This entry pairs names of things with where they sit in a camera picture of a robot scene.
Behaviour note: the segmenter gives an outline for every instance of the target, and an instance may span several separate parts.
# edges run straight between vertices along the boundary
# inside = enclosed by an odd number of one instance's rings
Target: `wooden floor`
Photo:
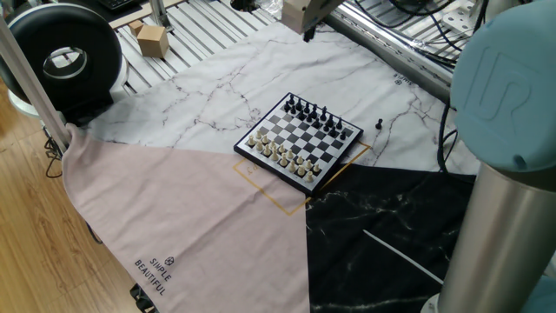
[[[0,81],[0,312],[139,312],[133,280],[93,242],[62,178],[44,175],[45,141]]]

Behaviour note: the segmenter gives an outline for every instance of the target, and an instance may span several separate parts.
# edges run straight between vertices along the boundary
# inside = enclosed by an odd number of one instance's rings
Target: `pink fabric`
[[[279,209],[234,170],[241,156],[69,130],[69,199],[161,312],[309,312],[304,210]],[[283,208],[305,201],[264,170],[256,185]]]

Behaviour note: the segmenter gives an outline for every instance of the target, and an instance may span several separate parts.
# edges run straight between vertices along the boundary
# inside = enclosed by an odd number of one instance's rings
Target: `orange tape outline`
[[[344,171],[349,165],[351,165],[353,162],[355,162],[355,160],[357,160],[360,156],[363,155],[363,153],[367,152],[367,150],[371,149],[371,146],[365,143],[362,143],[361,141],[357,141],[357,143],[359,143],[360,145],[364,146],[365,149],[363,149],[363,151],[361,151],[357,156],[355,156],[353,159],[351,159],[346,165],[344,165],[340,170],[338,170],[336,172],[336,174],[334,174],[332,177],[330,177],[330,179],[328,179],[328,181],[319,189],[322,190],[324,189],[324,187],[328,186],[329,183],[332,182],[332,180],[334,180],[336,177],[338,177],[342,171]],[[251,183],[253,185],[253,187],[257,188],[266,198],[268,198],[268,200],[270,200],[270,202],[274,203],[275,206],[278,207],[278,209],[282,210],[282,212],[286,213],[287,216],[292,216],[299,208],[301,208],[302,206],[305,205],[305,203],[309,202],[309,200],[311,200],[311,197],[308,197],[307,199],[305,199],[305,201],[303,201],[303,203],[301,203],[300,205],[298,205],[293,211],[288,212],[286,209],[284,209],[284,207],[282,207],[276,200],[274,200],[273,197],[271,197],[263,188],[259,187],[255,182],[253,182],[252,180],[250,180],[247,176],[245,176],[245,174],[243,174],[240,170],[237,169],[237,167],[242,164],[243,162],[245,162],[247,160],[247,158],[243,158],[239,163],[237,163],[236,165],[233,166],[234,170],[241,175],[243,178],[245,178],[246,181],[248,181],[249,183]]]

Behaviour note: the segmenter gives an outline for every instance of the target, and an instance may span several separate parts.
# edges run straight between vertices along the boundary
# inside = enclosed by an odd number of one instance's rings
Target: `checkered board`
[[[284,109],[286,104],[290,103],[292,105],[292,101],[295,104],[301,103],[303,108],[306,107],[306,100],[288,93],[257,125],[235,144],[234,151],[276,174],[280,179],[291,184],[296,189],[308,195],[313,195],[334,174],[334,168],[339,165],[341,157],[359,139],[363,134],[363,130],[343,120],[341,121],[341,129],[337,129],[337,122],[340,118],[332,115],[334,125],[329,129],[334,128],[337,130],[337,134],[330,136],[330,131],[325,131],[326,121],[320,120],[322,108],[309,103],[311,111],[315,107],[317,113],[316,119],[321,122],[321,126],[317,128],[314,126],[315,119],[308,123],[306,119],[300,118],[298,110],[294,114],[291,111],[286,112]],[[329,115],[330,113],[328,112],[325,114],[327,120]],[[305,161],[311,160],[313,167],[307,169],[307,172],[312,170],[315,164],[319,164],[320,171],[314,173],[313,182],[308,182],[305,179],[307,173],[303,176],[300,176],[297,171],[292,173],[288,170],[288,166],[280,165],[280,158],[278,161],[272,161],[270,156],[265,156],[255,146],[249,146],[249,135],[253,135],[256,141],[261,140],[256,138],[258,130],[261,131],[262,135],[267,135],[268,144],[274,140],[276,146],[283,144],[286,150],[292,150],[294,157],[289,158],[289,161],[295,161],[298,156],[301,156]]]

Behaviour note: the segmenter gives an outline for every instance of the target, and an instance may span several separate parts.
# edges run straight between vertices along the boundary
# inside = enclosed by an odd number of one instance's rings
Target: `chessboard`
[[[363,134],[300,97],[288,93],[234,146],[234,151],[313,195]]]

